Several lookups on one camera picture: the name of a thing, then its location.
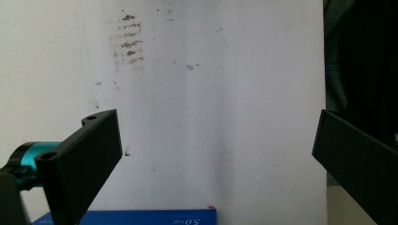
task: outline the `stain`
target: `stain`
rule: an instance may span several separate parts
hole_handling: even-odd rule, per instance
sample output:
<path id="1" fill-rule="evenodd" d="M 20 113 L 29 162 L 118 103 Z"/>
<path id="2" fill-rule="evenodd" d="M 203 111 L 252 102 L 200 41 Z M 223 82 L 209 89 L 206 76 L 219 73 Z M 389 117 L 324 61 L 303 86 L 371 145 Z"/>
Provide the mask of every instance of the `stain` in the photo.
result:
<path id="1" fill-rule="evenodd" d="M 143 41 L 136 37 L 142 31 L 141 22 L 137 21 L 137 18 L 133 15 L 123 15 L 122 17 L 119 20 L 121 24 L 117 26 L 118 34 L 115 36 L 118 38 L 118 43 L 115 45 L 115 63 L 117 66 L 127 66 L 144 60 L 141 55 L 143 49 L 138 46 Z"/>
<path id="2" fill-rule="evenodd" d="M 194 67 L 199 67 L 200 65 L 199 64 L 195 64 L 195 65 L 187 65 L 187 69 L 188 70 L 193 70 L 194 69 Z"/>
<path id="3" fill-rule="evenodd" d="M 127 55 L 128 55 L 128 56 L 134 55 L 134 54 L 135 54 L 135 51 L 128 51 L 128 52 L 127 52 Z"/>
<path id="4" fill-rule="evenodd" d="M 138 43 L 143 42 L 142 40 L 134 40 L 133 42 L 130 43 L 124 43 L 121 45 L 122 48 L 131 48 L 132 46 L 137 45 Z"/>
<path id="5" fill-rule="evenodd" d="M 129 64 L 134 64 L 137 61 L 144 61 L 144 57 L 133 58 L 129 61 Z"/>
<path id="6" fill-rule="evenodd" d="M 123 17 L 123 21 L 129 21 L 129 20 L 134 20 L 135 16 L 131 16 L 131 15 L 126 15 L 125 17 Z"/>

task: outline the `blue box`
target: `blue box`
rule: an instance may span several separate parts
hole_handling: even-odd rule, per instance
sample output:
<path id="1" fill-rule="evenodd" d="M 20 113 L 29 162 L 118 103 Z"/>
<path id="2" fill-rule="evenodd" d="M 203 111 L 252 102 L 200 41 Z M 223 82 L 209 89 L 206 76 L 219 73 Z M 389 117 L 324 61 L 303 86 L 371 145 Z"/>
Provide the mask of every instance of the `blue box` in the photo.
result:
<path id="1" fill-rule="evenodd" d="M 80 225 L 216 225 L 215 209 L 88 211 Z M 51 214 L 32 225 L 54 225 Z"/>

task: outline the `black panel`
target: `black panel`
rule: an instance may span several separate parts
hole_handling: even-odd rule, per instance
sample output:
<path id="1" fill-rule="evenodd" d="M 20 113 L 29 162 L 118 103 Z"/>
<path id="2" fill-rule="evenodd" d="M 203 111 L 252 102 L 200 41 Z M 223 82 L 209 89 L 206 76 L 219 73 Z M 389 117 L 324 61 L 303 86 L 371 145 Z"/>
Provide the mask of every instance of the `black panel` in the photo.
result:
<path id="1" fill-rule="evenodd" d="M 35 158 L 57 225 L 79 223 L 122 156 L 116 110 L 82 122 L 55 149 Z"/>
<path id="2" fill-rule="evenodd" d="M 30 224 L 15 177 L 6 172 L 0 172 L 0 224 Z"/>
<path id="3" fill-rule="evenodd" d="M 377 224 L 398 224 L 398 154 L 333 112 L 323 111 L 314 157 Z"/>

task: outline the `screw hole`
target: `screw hole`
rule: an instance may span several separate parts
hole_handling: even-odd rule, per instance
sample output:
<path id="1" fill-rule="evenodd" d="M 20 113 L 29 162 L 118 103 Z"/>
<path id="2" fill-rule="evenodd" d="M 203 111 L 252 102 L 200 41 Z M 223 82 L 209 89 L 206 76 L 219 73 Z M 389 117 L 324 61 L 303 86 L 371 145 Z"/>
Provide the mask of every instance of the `screw hole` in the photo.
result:
<path id="1" fill-rule="evenodd" d="M 87 120 L 94 120 L 94 119 L 97 119 L 97 116 L 90 115 L 90 116 L 87 117 Z"/>
<path id="2" fill-rule="evenodd" d="M 43 160 L 48 160 L 48 159 L 50 159 L 50 158 L 55 157 L 56 154 L 57 154 L 56 152 L 49 152 L 49 153 L 44 154 L 44 155 L 41 156 L 40 158 L 43 159 Z"/>

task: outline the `white wall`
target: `white wall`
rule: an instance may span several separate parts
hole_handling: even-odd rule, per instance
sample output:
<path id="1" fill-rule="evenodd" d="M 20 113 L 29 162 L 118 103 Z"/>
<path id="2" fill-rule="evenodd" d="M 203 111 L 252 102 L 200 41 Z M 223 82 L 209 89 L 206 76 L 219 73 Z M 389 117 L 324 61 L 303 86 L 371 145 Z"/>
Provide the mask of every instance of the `white wall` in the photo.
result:
<path id="1" fill-rule="evenodd" d="M 215 205 L 220 224 L 327 223 L 311 156 L 321 1 L 0 4 L 2 165 L 117 108 L 129 156 L 92 209 Z M 48 211 L 42 190 L 23 196 L 32 219 Z"/>

